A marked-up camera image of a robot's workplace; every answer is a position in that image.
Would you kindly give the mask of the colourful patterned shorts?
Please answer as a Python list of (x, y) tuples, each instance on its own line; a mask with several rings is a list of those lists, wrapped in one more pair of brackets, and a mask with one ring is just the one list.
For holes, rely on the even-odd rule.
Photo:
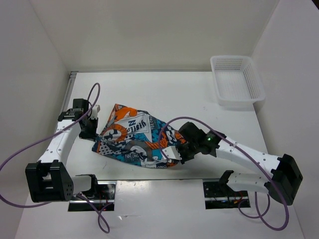
[(160, 133), (163, 126), (164, 121), (147, 111), (115, 104), (92, 151), (144, 168), (165, 169), (176, 166), (179, 161), (173, 159), (168, 162), (160, 148), (176, 147), (186, 140), (170, 126)]

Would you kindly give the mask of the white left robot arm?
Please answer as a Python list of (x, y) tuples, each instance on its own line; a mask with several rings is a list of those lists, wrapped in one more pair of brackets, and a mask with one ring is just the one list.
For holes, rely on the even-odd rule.
[(70, 176), (66, 163), (76, 138), (94, 141), (97, 138), (100, 106), (91, 106), (86, 99), (75, 99), (73, 107), (58, 117), (56, 136), (36, 163), (25, 169), (31, 199), (35, 203), (70, 201), (82, 193), (88, 199), (99, 195), (94, 174)]

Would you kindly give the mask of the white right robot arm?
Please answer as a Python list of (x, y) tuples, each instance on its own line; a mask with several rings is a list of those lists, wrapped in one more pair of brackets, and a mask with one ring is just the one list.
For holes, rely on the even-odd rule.
[(262, 153), (238, 144), (221, 132), (204, 132), (192, 122), (185, 123), (178, 132), (186, 141), (177, 148), (183, 163), (201, 153), (229, 160), (252, 171), (243, 174), (226, 170), (218, 184), (222, 195), (229, 196), (234, 191), (256, 191), (268, 194), (279, 203), (285, 200), (287, 205), (293, 204), (303, 176), (292, 156)]

